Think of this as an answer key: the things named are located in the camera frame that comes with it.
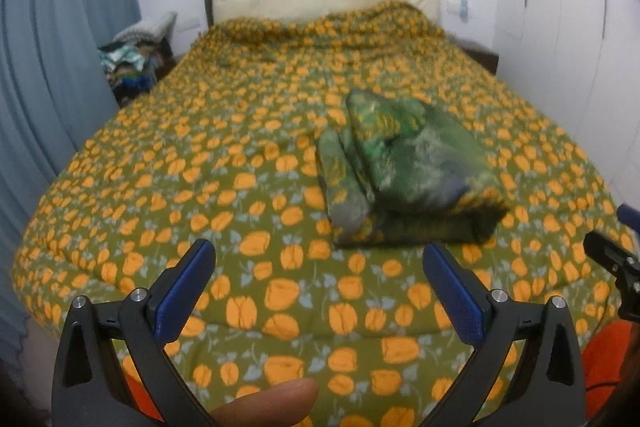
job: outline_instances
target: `blue gripper pad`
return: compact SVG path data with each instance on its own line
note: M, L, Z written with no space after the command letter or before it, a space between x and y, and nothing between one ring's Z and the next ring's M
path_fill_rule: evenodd
M640 212L638 212L632 206L629 206L626 203L622 203L616 211L616 217L618 218L620 223L628 226L630 229L636 232L638 240L640 241Z
M467 274L443 245L435 243L427 245L422 252L422 269L460 340L474 348L481 346L484 313L472 293L476 296L485 294L482 283L474 273Z
M151 286L147 319L159 344L177 340L215 267L215 248L198 239L180 262L164 270Z

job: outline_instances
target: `human hand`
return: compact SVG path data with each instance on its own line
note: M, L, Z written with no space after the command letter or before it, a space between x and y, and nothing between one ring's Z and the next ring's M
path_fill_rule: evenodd
M313 380L292 380L233 400L211 415L219 427L291 427L310 413L318 392Z

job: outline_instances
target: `metal screw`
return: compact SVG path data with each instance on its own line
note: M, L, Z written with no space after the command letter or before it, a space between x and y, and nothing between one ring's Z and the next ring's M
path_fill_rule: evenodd
M496 302L505 302L509 296L506 291L497 289L491 292L491 298Z
M133 302L143 301L146 298L146 290L144 288L136 288L130 293L129 297Z
M84 295L79 295L78 297L76 297L75 299L73 299L73 301L71 302L71 305L74 308L82 308L82 306L84 306L86 304L86 297Z
M551 304L561 310L566 306L566 301L562 297L556 295L551 299Z

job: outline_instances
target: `curtain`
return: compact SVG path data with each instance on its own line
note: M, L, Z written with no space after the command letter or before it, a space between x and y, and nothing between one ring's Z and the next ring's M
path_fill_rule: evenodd
M0 359L14 376L14 253L39 197L116 113L97 47L139 19L137 0L0 0Z

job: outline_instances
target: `pile of clothes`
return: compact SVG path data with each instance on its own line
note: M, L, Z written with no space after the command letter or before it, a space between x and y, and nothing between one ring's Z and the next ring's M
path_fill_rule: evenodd
M317 141L336 245L484 243L508 198L457 120L412 98L347 96L348 123Z
M166 35L176 15L169 12L160 18L142 20L98 48L102 70L120 107L156 85L156 69L172 57Z

